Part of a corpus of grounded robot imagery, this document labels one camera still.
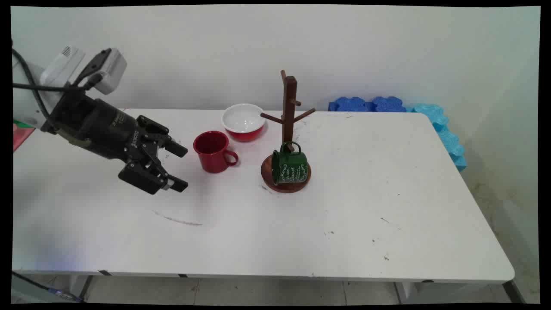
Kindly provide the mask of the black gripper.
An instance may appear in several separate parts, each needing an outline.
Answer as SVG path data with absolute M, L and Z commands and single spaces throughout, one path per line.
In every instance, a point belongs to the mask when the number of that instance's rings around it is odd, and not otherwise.
M 169 129 L 150 118 L 134 118 L 85 91 L 66 92 L 51 112 L 56 132 L 73 145 L 106 159 L 124 161 L 118 178 L 151 195 L 159 190 L 183 192 L 187 181 L 171 175 L 159 159 L 159 150 L 183 158 L 188 149 Z M 156 145 L 142 145 L 141 139 Z

